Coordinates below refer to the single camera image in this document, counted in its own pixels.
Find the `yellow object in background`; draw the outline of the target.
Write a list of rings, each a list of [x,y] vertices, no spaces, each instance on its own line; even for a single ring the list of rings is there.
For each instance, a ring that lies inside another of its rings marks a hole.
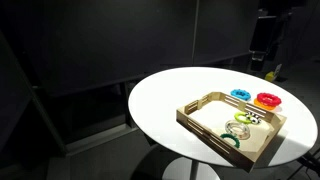
[[[270,71],[269,73],[267,73],[265,75],[265,80],[268,82],[273,82],[275,80],[276,76],[275,76],[275,72],[274,71]]]

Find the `wooden slatted tray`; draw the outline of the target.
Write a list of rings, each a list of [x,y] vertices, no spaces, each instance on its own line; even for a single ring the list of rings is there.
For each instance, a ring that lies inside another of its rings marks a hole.
[[[286,117],[222,92],[176,110],[176,120],[226,161],[251,172],[270,162],[271,146]]]

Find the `white table pedestal base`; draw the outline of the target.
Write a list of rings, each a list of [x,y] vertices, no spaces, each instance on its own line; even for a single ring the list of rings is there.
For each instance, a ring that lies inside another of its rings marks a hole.
[[[209,165],[180,157],[166,167],[162,180],[220,180],[220,177]]]

